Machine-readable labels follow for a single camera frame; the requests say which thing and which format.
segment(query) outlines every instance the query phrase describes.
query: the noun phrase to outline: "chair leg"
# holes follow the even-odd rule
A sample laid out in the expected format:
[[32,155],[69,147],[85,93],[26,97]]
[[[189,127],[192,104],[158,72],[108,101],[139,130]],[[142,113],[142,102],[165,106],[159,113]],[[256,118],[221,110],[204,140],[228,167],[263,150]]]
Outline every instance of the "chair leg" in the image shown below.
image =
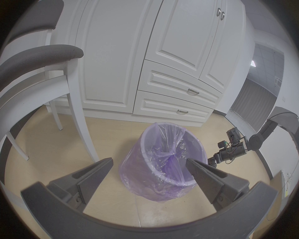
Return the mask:
[[58,117],[58,114],[57,114],[57,110],[56,110],[54,101],[51,100],[51,101],[49,101],[49,103],[50,103],[51,111],[52,111],[52,114],[54,116],[55,122],[56,122],[59,130],[62,130],[63,128],[62,128],[61,122],[59,120],[59,117]]
[[11,142],[11,144],[14,146],[14,148],[18,151],[18,153],[26,160],[29,159],[29,157],[24,153],[24,151],[17,145],[14,137],[11,135],[10,131],[6,133],[7,138]]
[[78,79],[78,59],[73,59],[68,62],[66,69],[66,78],[68,81],[68,87],[70,93],[67,94],[68,104],[70,106],[70,110],[73,116],[73,120],[75,122],[76,128],[79,132],[79,135],[84,143],[84,146],[89,153],[90,157],[94,162],[98,162],[99,156],[94,148],[92,143],[85,117],[83,114],[83,108],[80,97],[80,89],[79,89],[79,79]]

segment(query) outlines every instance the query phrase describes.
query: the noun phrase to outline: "beige floor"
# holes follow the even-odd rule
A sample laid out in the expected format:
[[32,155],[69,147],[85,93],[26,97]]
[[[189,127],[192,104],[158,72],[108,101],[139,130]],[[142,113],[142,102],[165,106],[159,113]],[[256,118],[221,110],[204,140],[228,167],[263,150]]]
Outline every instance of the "beige floor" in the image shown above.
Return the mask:
[[[20,131],[16,141],[29,155],[25,161],[11,149],[5,185],[16,195],[36,181],[49,181],[92,164],[70,115],[59,115],[59,131],[53,116],[45,107],[38,110]],[[153,202],[130,193],[118,175],[118,165],[137,142],[148,123],[86,118],[89,132],[100,158],[112,157],[114,166],[100,184],[84,213],[98,219],[135,227],[156,227],[191,222],[215,213],[215,209],[196,186],[187,195],[164,203]],[[226,131],[233,125],[224,117],[212,114],[202,127],[186,127],[202,142],[208,157],[219,149],[217,143],[227,140]],[[237,158],[230,165],[221,163],[223,171],[248,179],[250,187],[258,181],[270,182],[255,152]],[[15,206],[20,217],[41,238],[47,235],[32,220],[29,212]]]

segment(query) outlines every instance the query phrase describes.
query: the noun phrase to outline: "gray chair cushion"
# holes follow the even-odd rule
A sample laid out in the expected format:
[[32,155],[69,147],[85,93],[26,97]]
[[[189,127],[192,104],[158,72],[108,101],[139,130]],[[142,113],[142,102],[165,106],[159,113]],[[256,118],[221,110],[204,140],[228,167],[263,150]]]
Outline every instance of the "gray chair cushion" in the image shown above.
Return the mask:
[[55,29],[63,6],[62,0],[37,2],[13,27],[8,42],[30,32]]
[[0,65],[0,91],[27,72],[83,55],[80,48],[71,45],[41,46],[15,54]]

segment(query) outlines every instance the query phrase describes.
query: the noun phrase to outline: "cabinet handle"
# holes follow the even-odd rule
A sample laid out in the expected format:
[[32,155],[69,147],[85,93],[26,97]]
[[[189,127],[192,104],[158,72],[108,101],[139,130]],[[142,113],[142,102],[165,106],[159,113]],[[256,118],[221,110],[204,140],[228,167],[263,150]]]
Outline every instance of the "cabinet handle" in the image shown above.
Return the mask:
[[220,18],[220,20],[222,21],[222,20],[224,19],[224,17],[225,17],[225,13],[222,12],[222,13],[221,13],[221,18]]
[[187,91],[191,91],[191,92],[193,92],[193,93],[195,93],[195,94],[197,94],[197,95],[199,94],[199,92],[194,91],[194,90],[192,90],[192,89],[190,89],[190,88],[189,88]]
[[219,16],[220,16],[220,13],[221,13],[221,9],[220,9],[220,8],[218,8],[218,9],[217,9],[217,17],[219,17]]
[[184,114],[188,114],[189,113],[189,111],[182,111],[182,110],[178,110],[178,112],[184,113]]

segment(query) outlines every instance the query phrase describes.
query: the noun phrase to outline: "purple trash bag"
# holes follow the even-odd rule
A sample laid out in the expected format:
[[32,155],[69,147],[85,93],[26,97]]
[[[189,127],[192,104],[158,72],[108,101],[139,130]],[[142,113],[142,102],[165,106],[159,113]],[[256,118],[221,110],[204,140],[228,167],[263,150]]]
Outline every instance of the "purple trash bag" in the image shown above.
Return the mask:
[[173,123],[149,126],[119,166],[126,188],[152,201],[167,201],[186,195],[195,185],[186,168],[187,158],[208,163],[201,142]]

